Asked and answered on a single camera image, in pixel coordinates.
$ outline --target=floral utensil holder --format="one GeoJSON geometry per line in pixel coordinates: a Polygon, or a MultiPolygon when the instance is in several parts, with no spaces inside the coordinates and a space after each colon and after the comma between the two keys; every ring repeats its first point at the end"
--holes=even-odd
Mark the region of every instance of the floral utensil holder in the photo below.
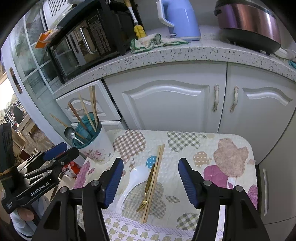
{"type": "MultiPolygon", "coordinates": [[[[93,124],[95,125],[93,113],[90,112],[89,115],[93,121],[93,124]]],[[[76,137],[85,144],[82,145],[77,140],[72,139],[73,146],[77,147],[82,154],[89,157],[93,161],[99,162],[101,164],[108,162],[114,154],[114,148],[104,128],[102,127],[101,122],[98,121],[98,127],[96,131],[94,131],[92,128],[86,115],[82,118],[82,122],[86,125],[90,134],[87,133],[87,131],[79,123],[75,131],[86,139],[82,139],[79,136],[76,137]]]]}

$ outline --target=green-trimmed towel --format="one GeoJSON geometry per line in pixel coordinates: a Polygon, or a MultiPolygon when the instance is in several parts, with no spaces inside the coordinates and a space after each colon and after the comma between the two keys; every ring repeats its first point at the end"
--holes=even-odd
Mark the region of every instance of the green-trimmed towel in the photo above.
{"type": "Polygon", "coordinates": [[[144,38],[138,40],[132,39],[131,41],[131,52],[132,53],[141,53],[152,50],[153,48],[170,46],[170,45],[180,45],[187,44],[187,41],[176,38],[162,38],[160,34],[151,34],[144,38]]]}

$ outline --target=polka dot pattern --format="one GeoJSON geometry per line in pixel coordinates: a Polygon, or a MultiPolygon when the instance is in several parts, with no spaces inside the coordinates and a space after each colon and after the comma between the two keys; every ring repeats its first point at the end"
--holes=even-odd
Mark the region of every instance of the polka dot pattern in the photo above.
{"type": "Polygon", "coordinates": [[[149,157],[146,161],[146,166],[151,169],[155,161],[156,161],[156,156],[149,157]]]}
{"type": "Polygon", "coordinates": [[[201,167],[203,164],[209,165],[210,161],[204,151],[200,151],[193,156],[194,164],[196,167],[201,167]]]}

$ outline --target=tablecloth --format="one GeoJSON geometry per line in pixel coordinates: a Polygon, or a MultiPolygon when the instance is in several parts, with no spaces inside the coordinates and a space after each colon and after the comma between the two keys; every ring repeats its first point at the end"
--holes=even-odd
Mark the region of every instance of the tablecloth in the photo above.
{"type": "MultiPolygon", "coordinates": [[[[115,153],[104,164],[87,158],[73,188],[85,186],[108,170],[117,157],[124,162],[124,171],[114,202],[103,210],[112,241],[186,241],[191,239],[200,210],[189,203],[180,175],[178,161],[186,158],[192,169],[217,186],[242,186],[257,208],[257,179],[250,144],[230,134],[176,131],[111,130],[107,135],[115,153]],[[146,182],[135,186],[127,195],[121,213],[116,213],[118,200],[129,183],[131,170],[139,165],[151,168],[158,145],[165,144],[163,159],[146,224],[139,223],[143,212],[136,212],[144,197],[146,182]]],[[[220,207],[216,240],[223,236],[225,206],[220,207]]],[[[83,227],[82,208],[78,222],[83,227]]]]}

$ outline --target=microwave door handle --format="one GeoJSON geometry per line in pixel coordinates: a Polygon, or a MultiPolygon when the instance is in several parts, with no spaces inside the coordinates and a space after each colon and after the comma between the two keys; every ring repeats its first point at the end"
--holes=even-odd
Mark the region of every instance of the microwave door handle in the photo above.
{"type": "Polygon", "coordinates": [[[85,44],[85,46],[86,46],[86,49],[87,49],[87,51],[88,51],[90,54],[95,54],[95,53],[98,51],[98,49],[96,49],[95,51],[92,51],[92,50],[91,50],[91,48],[89,47],[89,44],[88,44],[88,42],[87,42],[87,40],[86,40],[86,37],[85,37],[85,35],[84,35],[83,28],[86,28],[86,27],[85,27],[85,26],[82,26],[82,27],[79,29],[79,31],[80,31],[80,33],[81,33],[81,36],[82,36],[83,42],[84,42],[84,44],[85,44]]]}

